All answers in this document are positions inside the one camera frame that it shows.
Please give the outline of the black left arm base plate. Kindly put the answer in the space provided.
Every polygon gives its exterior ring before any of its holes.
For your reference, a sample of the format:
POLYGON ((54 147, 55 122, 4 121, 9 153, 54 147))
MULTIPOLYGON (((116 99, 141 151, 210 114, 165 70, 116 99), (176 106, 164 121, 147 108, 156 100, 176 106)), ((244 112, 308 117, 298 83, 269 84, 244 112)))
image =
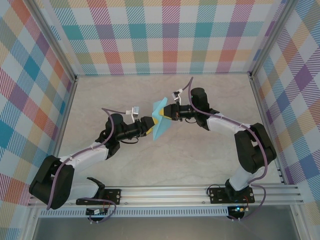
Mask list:
POLYGON ((108 189, 108 188, 101 189, 101 190, 98 190, 95 196, 90 198, 90 200, 79 198, 76 200, 75 204, 79 206, 84 206, 84 205, 93 206, 93 205, 104 204, 103 202, 96 201, 94 199, 109 200, 114 202, 116 205, 119 205, 121 201, 121 189, 108 189))

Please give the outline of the aluminium side rail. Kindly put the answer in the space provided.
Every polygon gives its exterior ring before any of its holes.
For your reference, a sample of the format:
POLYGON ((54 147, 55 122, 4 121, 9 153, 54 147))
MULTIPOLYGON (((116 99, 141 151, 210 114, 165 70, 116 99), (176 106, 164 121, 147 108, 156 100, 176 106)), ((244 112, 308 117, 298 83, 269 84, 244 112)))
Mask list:
POLYGON ((281 180, 281 183, 282 184, 285 184, 287 185, 287 177, 286 177, 286 173, 283 169, 283 165, 281 163, 281 160, 280 160, 280 154, 279 154, 279 151, 277 149, 277 146, 276 146, 276 143, 275 141, 273 140, 273 136, 272 136, 272 131, 271 131, 271 127, 269 125, 269 120, 267 118, 267 114, 264 110, 264 106, 263 106, 263 102, 262 102, 262 99, 259 95, 259 91, 258 91, 258 88, 255 84, 255 79, 254 77, 252 76, 252 74, 250 72, 248 72, 248 78, 249 78, 249 83, 250 83, 250 86, 251 86, 251 89, 252 89, 252 92, 253 92, 253 95, 254 95, 254 98, 255 98, 255 101, 256 101, 256 104, 257 104, 257 107, 258 107, 258 111, 259 111, 259 114, 260 114, 260 117, 261 117, 261 120, 262 120, 262 123, 266 129, 266 132, 271 140, 271 143, 273 144, 274 146, 274 149, 276 151, 276 159, 274 160, 275 162, 275 165, 277 167, 277 171, 279 173, 279 177, 280 177, 280 180, 281 180))
POLYGON ((66 131, 66 127, 67 127, 68 119, 69 119, 69 116, 70 116, 72 104, 73 104, 74 97, 75 97, 76 90, 77 90, 77 86, 78 86, 79 78, 78 78, 77 75, 75 75, 74 77, 75 77, 75 79, 74 79, 74 81, 72 83, 72 88, 70 90, 70 95, 69 95, 69 98, 68 98, 68 101, 67 101, 67 105, 65 107, 65 111, 64 111, 64 114, 63 114, 63 119, 62 119, 62 122, 61 122, 61 126, 60 126, 60 129, 58 131, 56 143, 54 144, 54 149, 53 149, 53 153, 52 154, 54 156, 56 156, 56 157, 58 156, 58 154, 60 152, 60 149, 61 149, 61 145, 62 145, 64 134, 65 134, 65 131, 66 131))

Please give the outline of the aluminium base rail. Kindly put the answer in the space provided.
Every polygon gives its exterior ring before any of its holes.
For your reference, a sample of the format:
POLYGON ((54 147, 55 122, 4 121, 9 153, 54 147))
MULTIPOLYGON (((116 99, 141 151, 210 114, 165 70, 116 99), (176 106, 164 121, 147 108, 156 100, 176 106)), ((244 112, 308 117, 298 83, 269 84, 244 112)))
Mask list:
MULTIPOLYGON (((255 202, 250 206, 301 205, 304 203, 299 188, 296 185, 262 184, 266 190, 254 186, 252 188, 255 202)), ((170 186, 108 186, 107 189, 120 189, 121 207, 187 207, 209 206, 206 185, 170 185, 170 186)))

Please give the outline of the small black circuit board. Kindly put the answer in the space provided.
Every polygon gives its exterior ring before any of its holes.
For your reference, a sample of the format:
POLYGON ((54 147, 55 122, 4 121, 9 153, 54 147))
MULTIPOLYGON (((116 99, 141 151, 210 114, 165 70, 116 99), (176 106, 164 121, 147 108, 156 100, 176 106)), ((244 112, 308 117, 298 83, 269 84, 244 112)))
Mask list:
POLYGON ((250 210, 250 207, 249 206, 229 206, 227 209, 228 209, 229 216, 243 217, 245 215, 245 212, 248 212, 250 210))
POLYGON ((85 211, 85 214, 87 216, 105 216, 108 213, 108 209, 107 208, 95 208, 95 207, 91 207, 91 208, 87 208, 85 211))

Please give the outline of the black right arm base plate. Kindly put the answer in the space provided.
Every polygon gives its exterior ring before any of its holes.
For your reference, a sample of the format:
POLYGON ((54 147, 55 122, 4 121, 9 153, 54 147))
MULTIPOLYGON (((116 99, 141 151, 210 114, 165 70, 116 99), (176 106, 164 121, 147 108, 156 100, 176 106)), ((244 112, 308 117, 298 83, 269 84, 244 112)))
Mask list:
POLYGON ((229 197, 225 187, 210 187, 206 190, 211 204, 251 204, 255 196, 251 187, 246 187, 235 196, 229 197))

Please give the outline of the aluminium frame post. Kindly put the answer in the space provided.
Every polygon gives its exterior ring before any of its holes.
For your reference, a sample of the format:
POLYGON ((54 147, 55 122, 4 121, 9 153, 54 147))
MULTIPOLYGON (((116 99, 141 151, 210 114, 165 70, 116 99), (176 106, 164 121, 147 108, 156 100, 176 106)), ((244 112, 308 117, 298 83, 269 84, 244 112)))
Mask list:
POLYGON ((71 64, 69 63, 65 53, 59 45, 57 38, 55 37, 50 25, 47 23, 44 15, 42 14, 41 9, 38 7, 35 0, 28 0, 28 2, 32 5, 33 10, 35 11, 35 15, 38 17, 40 21, 41 27, 44 29, 45 36, 49 39, 49 44, 53 48, 54 53, 57 55, 57 58, 61 62, 61 65, 66 70, 67 74, 70 76, 73 82, 76 82, 77 76, 73 71, 71 64))
POLYGON ((301 205, 294 204, 290 208, 300 240, 311 240, 301 205))
POLYGON ((261 69, 299 0, 274 0, 245 67, 250 80, 261 69))
POLYGON ((20 240, 33 240, 39 216, 40 209, 38 207, 32 206, 27 209, 23 228, 20 234, 20 240))

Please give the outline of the grey metal shelf panel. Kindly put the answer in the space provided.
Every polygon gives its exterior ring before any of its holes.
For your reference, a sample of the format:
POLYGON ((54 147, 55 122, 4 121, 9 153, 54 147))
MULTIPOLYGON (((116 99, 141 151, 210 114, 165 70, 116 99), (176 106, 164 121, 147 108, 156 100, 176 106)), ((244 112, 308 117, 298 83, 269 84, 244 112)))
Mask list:
POLYGON ((300 240, 285 227, 249 226, 212 217, 113 218, 90 224, 85 218, 41 218, 32 240, 300 240))

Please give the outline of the light blue paper sheet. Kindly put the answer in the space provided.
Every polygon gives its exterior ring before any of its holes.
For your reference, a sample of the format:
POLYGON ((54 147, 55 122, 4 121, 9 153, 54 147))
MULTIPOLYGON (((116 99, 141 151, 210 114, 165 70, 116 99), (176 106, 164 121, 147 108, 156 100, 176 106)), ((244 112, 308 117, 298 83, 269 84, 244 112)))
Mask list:
POLYGON ((153 140, 156 141, 161 135, 167 131, 172 124, 172 120, 160 115, 162 110, 168 102, 168 98, 164 97, 163 100, 153 103, 152 117, 157 120, 157 124, 152 128, 153 140))

